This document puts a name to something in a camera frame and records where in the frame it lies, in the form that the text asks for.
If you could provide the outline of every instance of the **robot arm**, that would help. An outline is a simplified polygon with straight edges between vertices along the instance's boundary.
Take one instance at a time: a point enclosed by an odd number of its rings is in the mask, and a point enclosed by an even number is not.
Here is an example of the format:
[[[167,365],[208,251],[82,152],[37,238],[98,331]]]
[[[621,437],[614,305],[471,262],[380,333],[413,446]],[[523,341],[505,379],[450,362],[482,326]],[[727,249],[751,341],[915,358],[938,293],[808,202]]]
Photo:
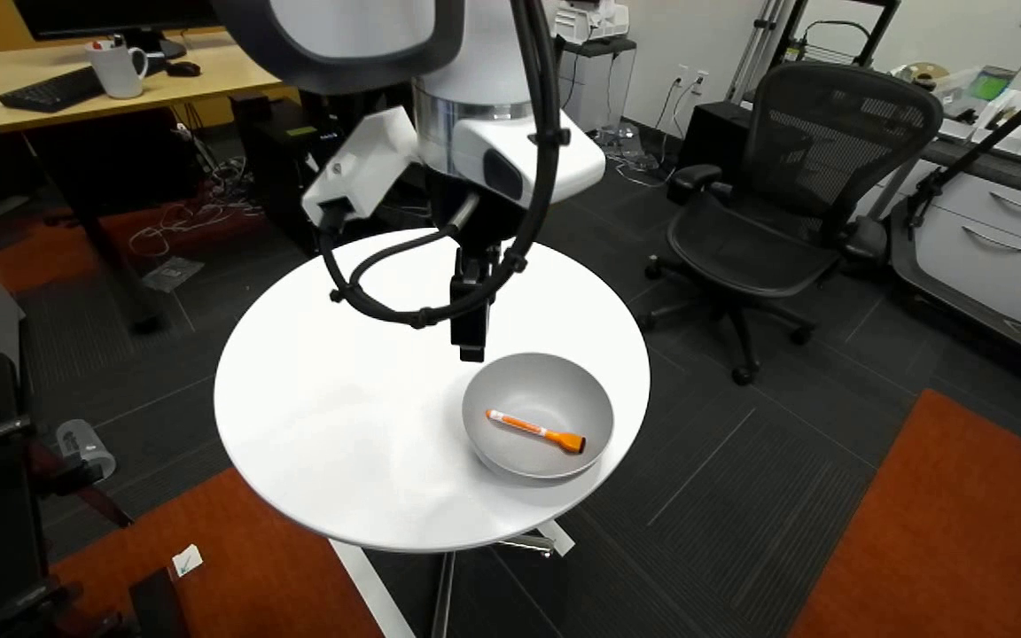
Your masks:
[[[410,81],[413,124],[404,110],[363,117],[303,191],[336,296],[372,320],[456,326],[482,312],[486,333],[486,305],[523,267],[549,202],[603,177],[603,152],[556,105],[538,0],[215,0],[215,12],[267,69],[309,91]],[[372,217],[407,162],[466,191],[452,217],[464,228],[444,228],[459,241],[459,288],[444,308],[386,308],[356,288],[360,270],[346,280],[333,257],[345,218]]]

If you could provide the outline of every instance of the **office chair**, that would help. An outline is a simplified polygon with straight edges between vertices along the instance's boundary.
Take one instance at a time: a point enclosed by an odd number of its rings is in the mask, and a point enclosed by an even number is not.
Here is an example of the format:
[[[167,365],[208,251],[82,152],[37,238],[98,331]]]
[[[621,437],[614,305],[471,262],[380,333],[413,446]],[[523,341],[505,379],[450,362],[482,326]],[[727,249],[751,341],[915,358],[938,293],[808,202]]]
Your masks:
[[[753,91],[744,162],[735,183],[712,166],[686,166],[683,212],[665,238],[677,257],[649,254],[644,276],[677,274],[727,316],[751,384],[758,354],[744,312],[758,308],[805,344],[810,322],[777,302],[805,293],[831,274],[854,228],[854,202],[908,166],[938,130],[938,104],[878,69],[839,65],[782,65]],[[644,331],[677,308],[642,312]]]

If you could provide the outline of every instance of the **computer monitor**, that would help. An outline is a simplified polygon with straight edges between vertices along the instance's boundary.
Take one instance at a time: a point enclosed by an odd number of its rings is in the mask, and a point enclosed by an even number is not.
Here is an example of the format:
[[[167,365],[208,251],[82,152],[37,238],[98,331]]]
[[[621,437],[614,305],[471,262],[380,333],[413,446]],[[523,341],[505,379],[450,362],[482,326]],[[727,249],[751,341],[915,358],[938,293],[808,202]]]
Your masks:
[[[31,40],[120,35],[144,54],[180,58],[164,28],[219,23],[208,0],[14,0]]]

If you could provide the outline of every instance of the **carpet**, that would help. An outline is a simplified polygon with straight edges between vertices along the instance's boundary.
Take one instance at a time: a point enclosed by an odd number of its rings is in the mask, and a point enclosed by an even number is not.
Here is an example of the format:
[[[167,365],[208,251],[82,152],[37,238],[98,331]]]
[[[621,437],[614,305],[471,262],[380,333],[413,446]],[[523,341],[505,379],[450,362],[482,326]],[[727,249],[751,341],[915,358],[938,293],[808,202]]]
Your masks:
[[[330,543],[269,511],[236,471],[69,554],[52,576],[82,587],[74,598],[82,616],[126,613],[126,587],[171,566],[191,543],[203,566],[173,576],[191,638],[380,635]]]
[[[795,635],[1018,638],[1021,439],[924,388]]]
[[[144,274],[167,254],[199,257],[229,249],[229,241],[255,234],[267,218],[249,202],[193,194],[187,202],[101,217],[98,228],[120,257],[133,274]],[[0,241],[0,284],[16,296],[50,284],[106,274],[68,209],[24,217],[21,223],[0,228],[0,234],[7,234]]]

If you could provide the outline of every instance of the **wooden desk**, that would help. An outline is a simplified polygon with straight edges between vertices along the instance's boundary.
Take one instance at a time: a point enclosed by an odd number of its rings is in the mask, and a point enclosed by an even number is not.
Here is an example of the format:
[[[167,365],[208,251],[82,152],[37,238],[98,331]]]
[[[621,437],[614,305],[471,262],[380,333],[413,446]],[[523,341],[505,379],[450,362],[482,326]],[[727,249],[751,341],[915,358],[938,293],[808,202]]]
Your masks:
[[[187,104],[187,98],[263,91],[263,87],[280,84],[271,73],[252,65],[252,58],[245,58],[228,33],[199,33],[180,42],[187,47],[187,60],[203,67],[199,77],[153,73],[144,77],[144,91],[133,98],[94,97],[57,112],[9,110],[0,104],[0,130],[28,130],[35,156],[44,162],[62,202],[74,209],[92,251],[112,274],[115,305],[133,333],[157,331],[160,312],[139,288],[122,254],[112,249],[112,241],[98,228],[98,217],[112,212],[111,202],[98,202],[94,183],[92,183],[101,177],[82,177],[83,171],[62,159],[62,156],[79,156],[82,162],[82,156],[111,156],[111,144],[79,152],[82,142],[101,142],[101,130],[68,134],[68,130],[50,130],[50,127],[69,127],[69,124],[82,127],[83,119],[132,117],[132,112],[148,112],[160,105]],[[74,69],[74,67],[83,67],[83,42],[4,49],[0,54],[0,97],[21,84],[41,81],[41,77]]]
[[[0,130],[24,130],[24,127],[52,127],[69,119],[92,119],[92,117],[115,117],[132,110],[153,110],[205,97],[229,97],[229,91],[257,91],[277,87],[280,81],[267,73],[249,54],[234,47],[228,33],[205,33],[187,40],[187,58],[203,67],[199,77],[171,77],[171,73],[148,73],[144,91],[133,98],[111,98],[94,97],[79,105],[57,110],[57,112],[35,112],[35,110],[9,110],[0,104]],[[41,47],[41,49],[4,49],[0,54],[0,97],[62,69],[83,67],[83,47]]]

